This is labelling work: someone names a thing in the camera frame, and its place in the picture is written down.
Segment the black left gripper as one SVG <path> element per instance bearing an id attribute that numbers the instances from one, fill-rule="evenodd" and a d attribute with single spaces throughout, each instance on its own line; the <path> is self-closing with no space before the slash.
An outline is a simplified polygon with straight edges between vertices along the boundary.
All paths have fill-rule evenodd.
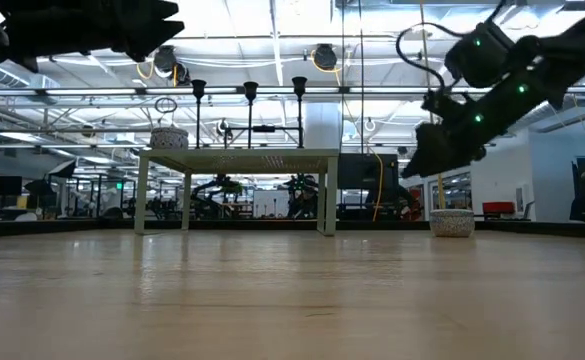
<path id="1" fill-rule="evenodd" d="M 41 56 L 106 48 L 142 62 L 185 28 L 163 20 L 178 12 L 168 0 L 37 0 L 9 12 L 6 55 L 33 72 Z"/>

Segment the black box monitor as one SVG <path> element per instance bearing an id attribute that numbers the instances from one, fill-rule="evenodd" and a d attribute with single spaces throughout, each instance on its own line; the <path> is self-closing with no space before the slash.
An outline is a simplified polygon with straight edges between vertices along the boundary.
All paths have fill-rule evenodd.
<path id="1" fill-rule="evenodd" d="M 338 161 L 339 220 L 399 218 L 398 157 L 342 153 Z"/>

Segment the tall black candle stick holder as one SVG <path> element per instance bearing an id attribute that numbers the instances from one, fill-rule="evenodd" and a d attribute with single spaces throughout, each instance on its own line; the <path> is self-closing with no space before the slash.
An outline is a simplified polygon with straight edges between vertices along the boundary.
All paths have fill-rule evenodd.
<path id="1" fill-rule="evenodd" d="M 204 80 L 193 80 L 192 84 L 192 94 L 196 99 L 196 148 L 199 149 L 201 147 L 201 103 L 202 98 L 205 95 L 205 87 L 207 82 Z"/>
<path id="2" fill-rule="evenodd" d="M 302 115 L 303 96 L 306 93 L 307 78 L 303 76 L 296 76 L 292 78 L 294 86 L 294 93 L 297 98 L 298 116 L 297 116 L 297 130 L 298 130 L 298 147 L 304 147 L 304 127 Z"/>
<path id="3" fill-rule="evenodd" d="M 257 97 L 257 89 L 259 84 L 253 81 L 247 81 L 243 84 L 245 97 L 248 100 L 248 148 L 252 147 L 252 117 L 253 117 L 253 104 Z"/>

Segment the red chair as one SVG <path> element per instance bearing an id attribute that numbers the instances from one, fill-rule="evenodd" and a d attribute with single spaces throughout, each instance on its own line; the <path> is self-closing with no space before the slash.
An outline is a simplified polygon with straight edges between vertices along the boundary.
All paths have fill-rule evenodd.
<path id="1" fill-rule="evenodd" d="M 482 211 L 485 216 L 501 217 L 503 215 L 515 214 L 516 208 L 513 202 L 493 201 L 483 202 Z"/>

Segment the white speckled round tin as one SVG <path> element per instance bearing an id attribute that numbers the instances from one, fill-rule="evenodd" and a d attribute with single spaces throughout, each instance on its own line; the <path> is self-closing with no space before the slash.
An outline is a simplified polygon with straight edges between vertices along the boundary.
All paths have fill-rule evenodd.
<path id="1" fill-rule="evenodd" d="M 436 237 L 467 238 L 475 230 L 474 213 L 465 209 L 433 210 L 429 224 Z"/>

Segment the patterned white bowl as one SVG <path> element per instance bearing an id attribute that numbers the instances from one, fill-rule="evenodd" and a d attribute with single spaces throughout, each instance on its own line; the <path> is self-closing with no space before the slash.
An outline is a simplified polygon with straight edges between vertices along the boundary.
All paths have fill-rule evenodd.
<path id="1" fill-rule="evenodd" d="M 157 127 L 151 131 L 149 147 L 152 149 L 187 149 L 189 133 L 176 127 Z"/>

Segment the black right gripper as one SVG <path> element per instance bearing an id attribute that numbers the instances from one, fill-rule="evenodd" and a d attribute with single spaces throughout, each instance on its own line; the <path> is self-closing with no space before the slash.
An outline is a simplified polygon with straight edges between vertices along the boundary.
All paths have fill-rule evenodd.
<path id="1" fill-rule="evenodd" d="M 463 103 L 446 90 L 430 91 L 422 108 L 438 124 L 416 129 L 417 147 L 402 178 L 428 177 L 468 166 L 485 156 L 485 144 L 543 102 L 559 107 L 567 90 L 567 51 L 557 47 L 519 47 L 508 53 L 504 73 L 491 90 Z"/>

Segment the black table edge rail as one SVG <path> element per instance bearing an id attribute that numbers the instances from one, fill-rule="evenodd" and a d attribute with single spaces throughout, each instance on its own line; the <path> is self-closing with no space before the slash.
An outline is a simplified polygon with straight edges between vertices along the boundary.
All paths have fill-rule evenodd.
<path id="1" fill-rule="evenodd" d="M 132 229 L 132 220 L 107 219 L 79 219 L 54 221 L 0 221 L 0 237 L 62 233 L 91 230 Z M 203 221 L 195 220 L 189 223 L 193 230 L 314 230 L 317 228 L 314 220 L 230 220 L 230 221 Z M 425 231 L 429 228 L 426 221 L 417 222 L 369 222 L 369 221 L 339 221 L 336 228 L 342 231 Z M 585 223 L 545 223 L 531 221 L 479 221 L 475 228 L 480 231 L 499 231 L 521 234 L 553 235 L 564 237 L 585 238 Z"/>

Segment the black background monitor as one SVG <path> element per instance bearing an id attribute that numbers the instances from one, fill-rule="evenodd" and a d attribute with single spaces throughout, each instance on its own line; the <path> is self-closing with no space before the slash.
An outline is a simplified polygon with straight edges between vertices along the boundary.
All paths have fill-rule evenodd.
<path id="1" fill-rule="evenodd" d="M 0 196 L 20 196 L 22 182 L 21 176 L 0 176 Z"/>

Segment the small white riser shelf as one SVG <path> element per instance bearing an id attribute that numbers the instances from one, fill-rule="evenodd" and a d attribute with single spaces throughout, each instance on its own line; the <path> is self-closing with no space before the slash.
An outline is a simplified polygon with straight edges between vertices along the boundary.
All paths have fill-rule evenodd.
<path id="1" fill-rule="evenodd" d="M 324 236 L 336 233 L 338 194 L 337 149 L 153 149 L 140 152 L 134 232 L 145 232 L 145 205 L 149 164 L 163 165 L 184 175 L 184 205 L 190 205 L 194 174 L 316 174 L 319 180 L 317 230 Z"/>

